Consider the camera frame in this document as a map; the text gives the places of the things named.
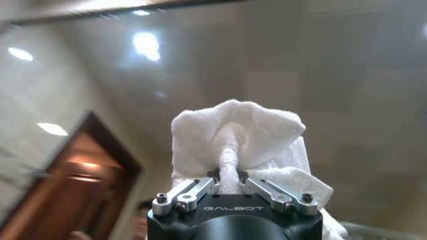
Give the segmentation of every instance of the white towel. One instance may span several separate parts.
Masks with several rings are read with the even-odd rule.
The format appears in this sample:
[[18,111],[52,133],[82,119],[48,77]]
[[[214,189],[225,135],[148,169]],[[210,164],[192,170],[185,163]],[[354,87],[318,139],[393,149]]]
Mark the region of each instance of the white towel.
[[[249,177],[312,193],[321,209],[333,191],[309,175],[304,130],[294,113],[253,102],[228,100],[212,108],[182,111],[172,121],[172,185],[218,168],[220,193],[238,193],[238,169]],[[341,240],[345,229],[324,209],[320,212],[321,239]]]

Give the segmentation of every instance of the wall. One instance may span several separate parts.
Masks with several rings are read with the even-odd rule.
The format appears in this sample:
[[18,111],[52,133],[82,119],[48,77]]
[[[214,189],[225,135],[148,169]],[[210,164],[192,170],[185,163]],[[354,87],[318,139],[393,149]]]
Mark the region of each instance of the wall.
[[[13,57],[9,47],[28,51],[33,60]],[[46,133],[36,123],[57,124],[70,133],[85,112],[94,111],[145,172],[150,172],[152,163],[138,136],[49,27],[25,27],[0,36],[0,80],[0,164],[1,169],[7,167],[7,171],[0,172],[0,217],[25,192],[30,172],[49,164],[53,150],[66,140]],[[148,177],[141,174],[138,184]],[[142,190],[133,189],[121,221],[129,219]],[[122,229],[118,222],[113,234]]]
[[[130,193],[128,201],[137,199],[138,201],[150,199],[157,193],[168,192],[172,188],[170,174],[172,174],[172,154],[169,152],[152,153],[154,166],[145,179],[140,179],[134,186],[136,189]],[[132,215],[134,209],[128,208],[122,211],[121,217],[116,223],[113,233],[109,239],[129,240],[132,239],[133,222]]]
[[16,19],[30,9],[29,0],[0,0],[0,20]]

